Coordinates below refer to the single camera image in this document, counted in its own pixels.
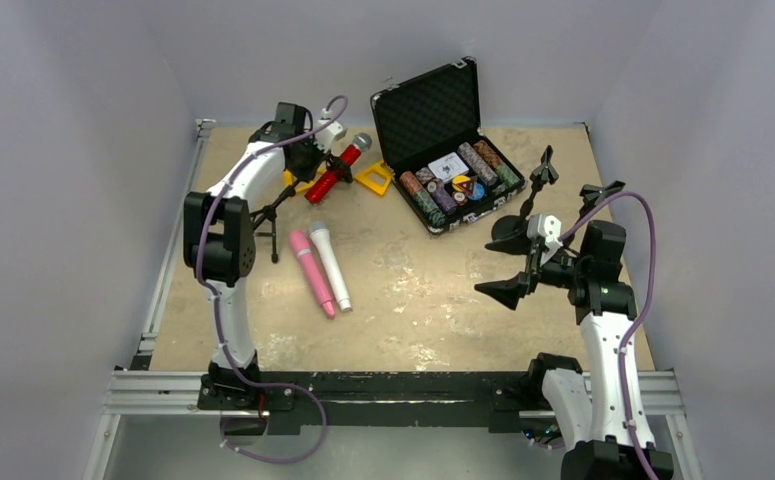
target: microphone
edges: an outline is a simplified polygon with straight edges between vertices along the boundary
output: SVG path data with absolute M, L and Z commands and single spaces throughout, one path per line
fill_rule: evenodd
M 307 277 L 316 302 L 322 305 L 322 310 L 325 311 L 328 318 L 334 318 L 337 312 L 334 311 L 331 292 L 328 291 L 328 285 L 325 284 L 325 279 L 322 278 L 322 273 L 319 272 L 319 267 L 316 266 L 316 261 L 310 252 L 310 242 L 308 242 L 304 232 L 301 230 L 290 232 L 290 248 L 293 249 L 293 253 L 296 254 L 296 258 L 299 260 L 299 265 L 302 266 L 302 270 L 305 272 L 305 277 Z
M 323 197 L 331 190 L 334 185 L 343 178 L 343 170 L 348 170 L 355 161 L 361 156 L 361 153 L 369 150 L 372 146 L 372 138 L 365 133 L 359 133 L 352 139 L 351 145 L 343 150 L 340 154 L 340 160 L 346 164 L 345 168 L 329 168 L 327 172 L 323 173 L 319 180 L 308 190 L 305 194 L 305 198 L 311 205 L 316 205 L 321 202 Z
M 340 311 L 351 312 L 352 302 L 349 300 L 349 291 L 346 290 L 346 282 L 343 281 L 343 274 L 340 273 L 337 257 L 334 256 L 334 249 L 331 248 L 328 227 L 322 222 L 313 222 L 310 226 L 310 240 L 319 251 L 319 258 L 322 259 L 325 274 L 328 275 L 331 289 L 334 290 L 334 298 L 340 304 Z

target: gray wall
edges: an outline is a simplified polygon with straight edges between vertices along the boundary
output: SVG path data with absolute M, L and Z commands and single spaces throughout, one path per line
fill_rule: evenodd
M 0 478 L 81 477 L 178 207 L 192 116 L 138 13 L 0 0 Z
M 202 117 L 266 120 L 278 101 L 321 108 L 369 96 L 463 55 L 478 57 L 485 122 L 593 118 L 660 0 L 143 0 Z
M 649 343 L 707 478 L 775 478 L 775 1 L 665 0 L 592 138 L 603 179 L 655 208 Z M 643 292 L 643 214 L 613 213 Z

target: poker chip case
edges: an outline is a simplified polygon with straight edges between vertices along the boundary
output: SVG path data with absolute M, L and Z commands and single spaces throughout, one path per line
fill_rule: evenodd
M 393 183 L 420 221 L 433 235 L 474 223 L 513 198 L 526 186 L 525 177 L 481 130 L 478 67 L 473 57 L 391 85 L 370 98 L 372 115 L 384 163 Z M 463 143 L 485 141 L 499 159 L 516 174 L 517 182 L 497 193 L 488 190 L 478 201 L 467 202 L 433 225 L 423 209 L 403 187 L 399 177 L 415 173 Z

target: case lid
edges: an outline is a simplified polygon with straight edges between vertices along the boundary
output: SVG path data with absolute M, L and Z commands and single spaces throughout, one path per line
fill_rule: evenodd
M 457 146 L 481 126 L 473 57 L 376 93 L 370 99 L 384 161 L 395 172 L 444 144 Z

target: beige tabletop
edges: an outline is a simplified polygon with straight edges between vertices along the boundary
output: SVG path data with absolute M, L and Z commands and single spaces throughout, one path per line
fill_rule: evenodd
M 213 130 L 195 190 L 228 172 L 253 130 Z M 376 143 L 354 165 L 355 172 L 381 159 L 374 129 L 350 129 L 340 146 L 358 131 Z M 572 225 L 581 186 L 601 183 L 584 129 L 491 128 L 485 133 L 526 177 L 552 145 L 560 180 L 538 195 L 534 211 Z M 266 203 L 282 188 L 281 179 L 277 188 L 267 188 Z M 429 235 L 395 185 L 379 197 L 357 183 L 339 184 L 317 207 L 301 196 L 288 200 L 278 215 L 280 262 L 270 261 L 270 240 L 257 238 L 257 262 L 246 288 L 261 368 L 511 371 L 524 370 L 537 353 L 549 352 L 574 356 L 589 369 L 565 290 L 541 285 L 515 312 L 473 290 L 475 283 L 511 278 L 524 266 L 524 257 L 490 252 L 484 244 L 495 220 L 516 213 L 528 191 L 475 224 L 440 237 Z M 610 216 L 603 212 L 598 218 Z M 314 220 L 328 225 L 354 307 L 333 320 L 314 301 L 287 243 L 291 230 L 306 230 Z M 573 247 L 580 244 L 581 235 Z M 628 281 L 625 272 L 623 280 Z M 211 326 L 204 293 L 179 262 L 151 369 L 206 370 L 214 348 Z M 652 370 L 642 331 L 636 338 L 638 368 Z

